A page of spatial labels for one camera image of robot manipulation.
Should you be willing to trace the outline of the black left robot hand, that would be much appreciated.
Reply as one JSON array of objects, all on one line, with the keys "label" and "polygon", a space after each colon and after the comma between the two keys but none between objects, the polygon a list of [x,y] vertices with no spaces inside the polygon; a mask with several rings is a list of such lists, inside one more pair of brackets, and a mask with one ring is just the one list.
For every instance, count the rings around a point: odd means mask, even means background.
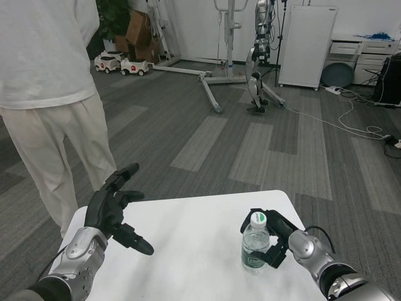
[{"label": "black left robot hand", "polygon": [[144,199],[140,191],[123,191],[122,187],[140,169],[133,163],[110,175],[104,185],[91,197],[86,210],[84,225],[96,228],[105,238],[113,238],[125,248],[132,248],[144,255],[154,253],[153,246],[135,229],[123,222],[123,211],[130,204]]}]

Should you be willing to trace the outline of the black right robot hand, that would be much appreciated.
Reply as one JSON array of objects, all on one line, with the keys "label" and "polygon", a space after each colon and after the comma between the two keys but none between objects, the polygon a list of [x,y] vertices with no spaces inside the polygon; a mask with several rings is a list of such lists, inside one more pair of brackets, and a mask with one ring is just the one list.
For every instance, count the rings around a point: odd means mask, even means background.
[{"label": "black right robot hand", "polygon": [[286,258],[289,237],[297,229],[275,210],[251,209],[240,228],[243,266],[251,271],[265,265],[277,269]]}]

